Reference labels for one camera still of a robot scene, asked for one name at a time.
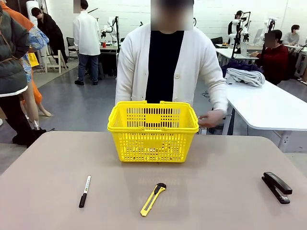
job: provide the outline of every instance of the green puffer jacket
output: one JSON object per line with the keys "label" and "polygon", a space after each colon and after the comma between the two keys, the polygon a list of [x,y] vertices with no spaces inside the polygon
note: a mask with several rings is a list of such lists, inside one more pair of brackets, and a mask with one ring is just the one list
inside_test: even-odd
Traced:
{"label": "green puffer jacket", "polygon": [[0,33],[0,97],[5,97],[19,94],[27,86],[25,72],[18,59],[29,49],[29,34],[8,13],[3,12],[1,5]]}

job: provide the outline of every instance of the person in green jacket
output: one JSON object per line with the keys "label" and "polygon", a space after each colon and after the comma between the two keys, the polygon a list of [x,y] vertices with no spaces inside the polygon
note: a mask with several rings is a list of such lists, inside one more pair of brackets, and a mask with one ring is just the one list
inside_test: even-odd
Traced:
{"label": "person in green jacket", "polygon": [[29,49],[29,34],[0,6],[0,107],[7,123],[30,146],[37,137],[20,107],[19,94],[27,89],[19,59]]}

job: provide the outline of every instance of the person's hand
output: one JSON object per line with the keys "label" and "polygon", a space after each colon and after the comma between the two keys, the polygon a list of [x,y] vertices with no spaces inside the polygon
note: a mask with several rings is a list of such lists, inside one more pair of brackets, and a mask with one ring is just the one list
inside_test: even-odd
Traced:
{"label": "person's hand", "polygon": [[202,128],[213,128],[216,127],[221,120],[225,117],[222,110],[212,110],[209,111],[206,115],[202,115],[198,118],[198,124]]}
{"label": "person's hand", "polygon": [[256,58],[258,56],[258,54],[259,54],[258,52],[253,52],[253,53],[251,53],[250,56],[253,57],[253,58]]}

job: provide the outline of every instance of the pile of clothes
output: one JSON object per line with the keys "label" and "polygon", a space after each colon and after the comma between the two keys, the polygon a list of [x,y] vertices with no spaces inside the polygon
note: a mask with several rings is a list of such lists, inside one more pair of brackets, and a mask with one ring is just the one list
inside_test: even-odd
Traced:
{"label": "pile of clothes", "polygon": [[255,87],[261,87],[265,83],[263,70],[245,61],[231,59],[227,65],[222,67],[222,71],[227,84],[243,82]]}

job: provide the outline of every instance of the dark hair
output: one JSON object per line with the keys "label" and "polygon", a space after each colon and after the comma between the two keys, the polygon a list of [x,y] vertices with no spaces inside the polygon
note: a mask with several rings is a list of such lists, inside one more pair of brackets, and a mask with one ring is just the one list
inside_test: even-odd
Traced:
{"label": "dark hair", "polygon": [[291,27],[291,32],[293,33],[293,30],[299,30],[299,25],[293,25]]}
{"label": "dark hair", "polygon": [[87,0],[81,0],[81,8],[84,10],[88,8]]}
{"label": "dark hair", "polygon": [[236,19],[237,16],[242,16],[242,14],[243,14],[243,11],[238,11],[238,12],[235,14],[235,19]]}
{"label": "dark hair", "polygon": [[41,12],[40,9],[37,8],[37,7],[34,7],[34,8],[31,9],[31,14],[32,14],[34,17],[36,17],[36,16],[39,15],[40,13],[42,13],[42,12]]}
{"label": "dark hair", "polygon": [[278,39],[277,42],[281,42],[283,33],[280,30],[271,30],[268,32],[269,34],[275,34],[275,39]]}

